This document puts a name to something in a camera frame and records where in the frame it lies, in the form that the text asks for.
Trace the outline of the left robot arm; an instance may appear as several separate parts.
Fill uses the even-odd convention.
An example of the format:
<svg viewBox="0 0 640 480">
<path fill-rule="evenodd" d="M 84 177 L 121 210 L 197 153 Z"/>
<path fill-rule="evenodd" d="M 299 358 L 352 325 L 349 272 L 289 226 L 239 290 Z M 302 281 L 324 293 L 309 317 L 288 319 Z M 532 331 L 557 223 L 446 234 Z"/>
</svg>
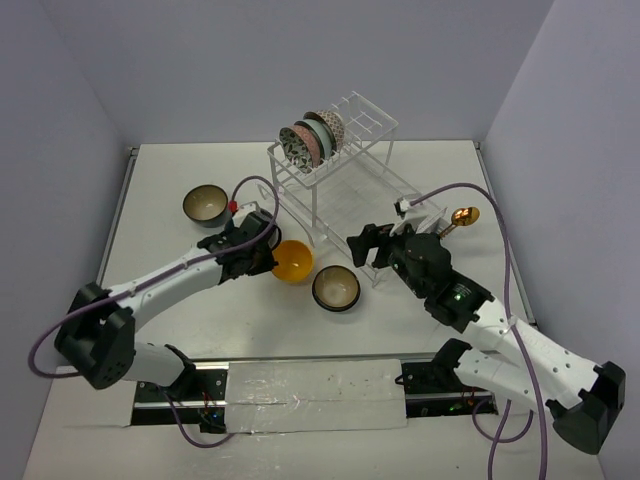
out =
<svg viewBox="0 0 640 480">
<path fill-rule="evenodd" d="M 126 380 L 155 384 L 173 399 L 188 396 L 198 383 L 194 362 L 173 345 L 138 341 L 138 331 L 196 293 L 271 271 L 277 230 L 268 211 L 247 204 L 222 232 L 168 265 L 108 289 L 86 285 L 58 330 L 56 350 L 96 390 Z"/>
</svg>

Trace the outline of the red patterned white bowl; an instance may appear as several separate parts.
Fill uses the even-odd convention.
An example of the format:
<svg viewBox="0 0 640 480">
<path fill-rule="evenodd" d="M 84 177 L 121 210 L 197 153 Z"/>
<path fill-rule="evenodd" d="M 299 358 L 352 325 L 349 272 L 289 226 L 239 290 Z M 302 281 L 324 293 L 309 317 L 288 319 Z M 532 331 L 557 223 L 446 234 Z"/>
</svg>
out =
<svg viewBox="0 0 640 480">
<path fill-rule="evenodd" d="M 336 142 L 335 151 L 339 152 L 344 144 L 345 126 L 342 117 L 332 110 L 317 110 L 318 114 L 329 127 Z"/>
</svg>

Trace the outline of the yellow bowl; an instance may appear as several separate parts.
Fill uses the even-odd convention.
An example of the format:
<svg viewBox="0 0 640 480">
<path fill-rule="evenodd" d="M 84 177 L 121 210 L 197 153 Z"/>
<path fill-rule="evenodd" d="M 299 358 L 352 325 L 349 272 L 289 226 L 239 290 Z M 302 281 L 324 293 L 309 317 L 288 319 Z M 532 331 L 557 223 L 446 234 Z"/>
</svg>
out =
<svg viewBox="0 0 640 480">
<path fill-rule="evenodd" d="M 306 281 L 314 268 L 314 256 L 311 248 L 298 240 L 285 240 L 273 250 L 277 265 L 271 273 L 278 280 L 288 284 L 301 284 Z"/>
</svg>

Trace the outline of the light green ceramic bowl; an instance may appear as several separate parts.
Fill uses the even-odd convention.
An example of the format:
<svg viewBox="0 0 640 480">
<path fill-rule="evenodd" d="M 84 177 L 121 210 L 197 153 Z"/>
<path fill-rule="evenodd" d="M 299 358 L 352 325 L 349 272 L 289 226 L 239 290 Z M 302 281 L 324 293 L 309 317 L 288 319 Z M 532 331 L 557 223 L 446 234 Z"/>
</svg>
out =
<svg viewBox="0 0 640 480">
<path fill-rule="evenodd" d="M 322 122 L 314 119 L 303 119 L 302 122 L 319 138 L 322 145 L 322 158 L 324 160 L 329 160 L 332 156 L 333 150 L 331 137 L 326 126 Z"/>
</svg>

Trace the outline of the pink patterned bowl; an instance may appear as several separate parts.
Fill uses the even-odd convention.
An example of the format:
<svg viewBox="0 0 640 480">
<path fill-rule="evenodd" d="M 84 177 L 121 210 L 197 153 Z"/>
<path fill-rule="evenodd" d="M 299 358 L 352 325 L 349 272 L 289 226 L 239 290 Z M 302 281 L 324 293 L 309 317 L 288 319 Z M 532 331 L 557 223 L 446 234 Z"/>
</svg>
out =
<svg viewBox="0 0 640 480">
<path fill-rule="evenodd" d="M 294 132 L 302 139 L 311 157 L 311 168 L 315 169 L 320 165 L 320 144 L 314 133 L 305 126 L 294 125 Z"/>
</svg>

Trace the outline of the leaf patterned bowl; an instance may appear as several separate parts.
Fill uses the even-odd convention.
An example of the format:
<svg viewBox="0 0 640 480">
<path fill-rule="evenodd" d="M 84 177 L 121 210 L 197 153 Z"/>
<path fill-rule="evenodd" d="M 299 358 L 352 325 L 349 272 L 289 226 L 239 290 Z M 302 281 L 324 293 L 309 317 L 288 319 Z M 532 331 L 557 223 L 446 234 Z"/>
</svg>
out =
<svg viewBox="0 0 640 480">
<path fill-rule="evenodd" d="M 283 127 L 279 131 L 279 142 L 285 158 L 304 174 L 312 170 L 312 153 L 306 139 L 302 128 L 297 125 Z"/>
</svg>

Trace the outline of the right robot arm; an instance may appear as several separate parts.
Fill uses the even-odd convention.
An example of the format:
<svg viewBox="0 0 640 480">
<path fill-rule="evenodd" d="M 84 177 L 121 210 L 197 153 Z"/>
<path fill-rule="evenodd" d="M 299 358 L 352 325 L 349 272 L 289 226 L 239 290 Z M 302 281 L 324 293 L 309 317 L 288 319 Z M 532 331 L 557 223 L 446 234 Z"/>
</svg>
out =
<svg viewBox="0 0 640 480">
<path fill-rule="evenodd" d="M 357 267 L 375 249 L 374 267 L 391 268 L 435 320 L 459 333 L 437 355 L 439 387 L 491 390 L 551 415 L 555 432 L 574 448 L 600 452 L 624 407 L 626 373 L 620 366 L 576 355 L 509 316 L 486 288 L 453 269 L 450 252 L 434 233 L 368 224 L 347 244 Z"/>
</svg>

